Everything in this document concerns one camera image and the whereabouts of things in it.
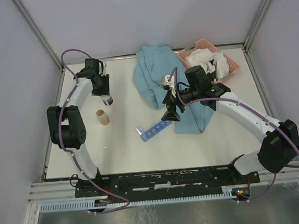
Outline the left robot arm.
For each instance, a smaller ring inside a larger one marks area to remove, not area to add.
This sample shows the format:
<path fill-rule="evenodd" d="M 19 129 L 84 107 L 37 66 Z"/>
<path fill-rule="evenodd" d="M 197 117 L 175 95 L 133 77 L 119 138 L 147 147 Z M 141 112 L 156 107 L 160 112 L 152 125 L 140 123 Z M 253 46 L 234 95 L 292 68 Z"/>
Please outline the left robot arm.
<path fill-rule="evenodd" d="M 86 148 L 87 132 L 80 113 L 88 96 L 100 97 L 106 106 L 113 104 L 106 63 L 95 58 L 85 60 L 84 68 L 74 76 L 66 98 L 56 106 L 48 107 L 47 120 L 52 143 L 72 158 L 79 178 L 88 180 L 87 191 L 99 195 L 104 190 L 104 182 L 96 178 L 99 169 Z"/>

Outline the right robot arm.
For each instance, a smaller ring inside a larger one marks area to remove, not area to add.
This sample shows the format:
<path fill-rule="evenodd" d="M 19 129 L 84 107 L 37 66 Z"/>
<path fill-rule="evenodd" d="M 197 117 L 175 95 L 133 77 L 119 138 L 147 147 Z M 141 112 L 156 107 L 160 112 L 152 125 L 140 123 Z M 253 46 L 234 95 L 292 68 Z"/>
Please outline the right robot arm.
<path fill-rule="evenodd" d="M 299 135 L 294 122 L 281 122 L 255 110 L 226 85 L 213 83 L 201 66 L 191 67 L 184 74 L 188 83 L 183 90 L 177 80 L 177 68 L 161 79 L 161 88 L 167 91 L 163 121 L 180 121 L 176 109 L 184 112 L 186 106 L 199 102 L 236 121 L 261 143 L 258 151 L 233 160 L 234 167 L 227 172 L 231 182 L 241 183 L 254 171 L 277 174 L 284 168 L 299 168 Z"/>

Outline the white cap pill bottle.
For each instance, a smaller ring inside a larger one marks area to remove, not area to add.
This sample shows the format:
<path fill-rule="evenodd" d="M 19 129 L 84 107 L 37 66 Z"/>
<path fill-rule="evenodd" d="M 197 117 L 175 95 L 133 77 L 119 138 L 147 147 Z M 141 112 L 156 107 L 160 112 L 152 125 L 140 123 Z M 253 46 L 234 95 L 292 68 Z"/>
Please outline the white cap pill bottle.
<path fill-rule="evenodd" d="M 113 104 L 113 98 L 111 95 L 102 95 L 101 99 L 106 106 L 111 106 Z"/>

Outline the blue weekly pill organizer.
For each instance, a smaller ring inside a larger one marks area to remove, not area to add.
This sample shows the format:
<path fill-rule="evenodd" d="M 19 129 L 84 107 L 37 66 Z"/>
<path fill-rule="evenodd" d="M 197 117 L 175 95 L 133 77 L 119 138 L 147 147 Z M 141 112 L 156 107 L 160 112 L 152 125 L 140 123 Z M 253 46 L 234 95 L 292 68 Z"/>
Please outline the blue weekly pill organizer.
<path fill-rule="evenodd" d="M 136 131 L 139 134 L 139 137 L 142 141 L 147 142 L 151 138 L 153 138 L 156 134 L 163 131 L 169 125 L 171 125 L 171 121 L 159 121 L 154 126 L 150 127 L 148 130 L 144 131 L 141 127 L 137 127 Z"/>

